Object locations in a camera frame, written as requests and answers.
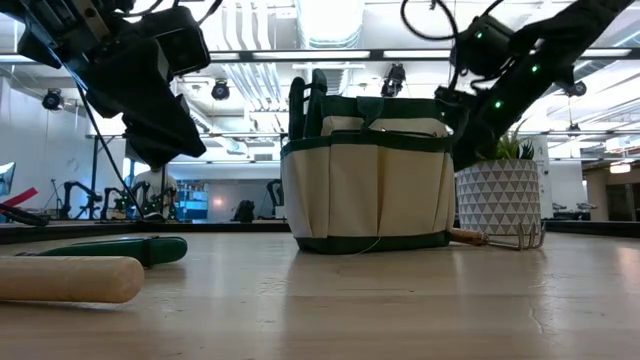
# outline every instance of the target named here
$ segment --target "table surface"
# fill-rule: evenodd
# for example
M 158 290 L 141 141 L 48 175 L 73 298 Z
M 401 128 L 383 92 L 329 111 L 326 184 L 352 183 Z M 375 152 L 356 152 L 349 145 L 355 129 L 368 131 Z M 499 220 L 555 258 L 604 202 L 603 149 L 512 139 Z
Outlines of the table surface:
M 290 234 L 184 238 L 127 304 L 0 303 L 0 359 L 638 358 L 637 240 L 322 256 Z

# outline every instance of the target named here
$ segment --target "ceiling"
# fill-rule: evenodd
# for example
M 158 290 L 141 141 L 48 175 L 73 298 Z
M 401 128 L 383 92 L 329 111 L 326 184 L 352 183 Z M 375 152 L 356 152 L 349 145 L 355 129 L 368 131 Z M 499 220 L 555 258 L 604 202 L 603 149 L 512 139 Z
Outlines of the ceiling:
M 148 8 L 154 0 L 138 0 L 134 12 Z M 172 1 L 165 0 L 159 9 L 170 6 Z M 196 19 L 199 19 L 211 4 L 204 2 L 186 2 Z M 202 29 L 210 50 L 239 50 L 231 46 L 229 41 L 229 22 L 231 11 L 236 11 L 236 35 L 240 38 L 239 46 L 249 48 L 251 44 L 242 39 L 242 20 L 244 13 L 250 13 L 254 28 L 252 33 L 259 35 L 259 8 L 263 4 L 267 13 L 268 42 L 277 50 L 299 49 L 301 47 L 296 3 L 307 6 L 312 0 L 225 0 L 223 10 L 209 18 Z M 492 13 L 510 28 L 517 30 L 522 26 L 550 16 L 565 8 L 572 1 L 565 0 L 506 0 Z M 488 0 L 446 1 L 452 9 L 458 27 L 466 28 L 474 16 L 479 15 L 491 3 Z M 399 16 L 398 0 L 324 0 L 323 6 L 314 8 L 317 21 L 322 27 L 339 27 L 338 24 L 352 21 L 354 16 L 349 6 L 364 5 L 361 17 L 361 30 L 355 44 L 361 49 L 406 49 L 406 48 L 450 48 L 449 42 L 429 42 L 413 36 L 402 24 Z M 430 11 L 430 1 L 411 1 L 407 7 L 409 21 L 419 30 L 430 35 L 446 35 L 450 33 L 449 24 L 441 11 Z M 21 24 L 0 16 L 0 52 L 11 53 L 15 50 L 15 40 L 23 31 Z M 620 41 L 640 31 L 640 2 L 632 5 L 607 29 L 594 46 L 613 47 Z M 288 93 L 288 85 L 296 76 L 303 76 L 305 71 L 299 70 L 300 64 L 277 63 L 273 69 L 277 72 L 281 94 Z M 349 70 L 349 81 L 343 95 L 346 96 L 378 96 L 381 79 L 390 67 L 388 62 L 353 62 L 355 67 Z M 451 67 L 444 61 L 407 62 L 404 64 L 407 81 L 400 97 L 431 98 L 439 85 L 448 83 Z M 42 94 L 43 89 L 57 87 L 63 89 L 67 99 L 77 99 L 77 92 L 68 74 L 64 70 L 55 70 L 41 65 L 3 67 L 4 76 L 14 77 L 14 86 L 27 88 L 24 91 Z M 225 101 L 214 101 L 211 89 L 217 78 L 229 78 L 229 67 L 212 64 L 199 73 L 189 74 L 179 79 L 177 90 L 184 92 L 211 121 L 220 121 L 223 130 L 229 132 L 274 131 L 273 123 L 286 129 L 286 113 L 251 113 L 248 101 L 241 95 L 241 90 L 229 80 L 231 96 Z M 579 123 L 582 130 L 636 129 L 640 127 L 640 61 L 618 61 L 587 76 L 583 81 L 589 89 L 587 95 L 572 99 L 550 94 L 538 100 L 525 113 L 528 119 L 523 130 L 546 131 L 565 130 L 570 122 Z M 472 78 L 462 78 L 460 89 L 470 89 Z M 604 149 L 602 144 L 612 136 L 591 136 L 586 138 L 550 137 L 552 149 L 579 147 L 588 151 Z M 279 150 L 275 144 L 274 151 Z

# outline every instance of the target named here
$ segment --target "wooden handle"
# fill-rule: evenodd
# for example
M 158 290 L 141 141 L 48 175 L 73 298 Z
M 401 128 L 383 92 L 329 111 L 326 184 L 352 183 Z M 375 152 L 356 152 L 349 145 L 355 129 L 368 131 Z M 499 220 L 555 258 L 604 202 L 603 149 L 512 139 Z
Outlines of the wooden handle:
M 453 229 L 451 235 L 451 241 L 473 246 L 487 245 L 487 238 L 480 231 Z
M 143 283 L 130 257 L 0 257 L 0 300 L 124 303 Z

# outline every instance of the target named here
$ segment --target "potted plant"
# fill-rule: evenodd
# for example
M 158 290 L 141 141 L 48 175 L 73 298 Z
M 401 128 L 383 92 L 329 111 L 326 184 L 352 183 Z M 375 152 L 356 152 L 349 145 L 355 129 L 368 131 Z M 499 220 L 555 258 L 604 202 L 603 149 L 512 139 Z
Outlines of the potted plant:
M 493 157 L 456 174 L 462 229 L 489 236 L 538 233 L 538 170 L 531 141 L 518 137 L 520 126 L 499 140 Z

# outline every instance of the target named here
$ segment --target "red object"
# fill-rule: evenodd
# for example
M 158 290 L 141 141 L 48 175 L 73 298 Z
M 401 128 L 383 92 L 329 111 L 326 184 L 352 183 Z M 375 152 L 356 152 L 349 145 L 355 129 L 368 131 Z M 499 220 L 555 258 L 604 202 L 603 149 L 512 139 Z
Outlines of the red object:
M 23 202 L 31 199 L 36 195 L 38 195 L 38 190 L 36 190 L 36 188 L 31 188 L 20 195 L 12 197 L 11 199 L 3 202 L 2 204 L 7 206 L 16 206 L 16 205 L 22 204 Z

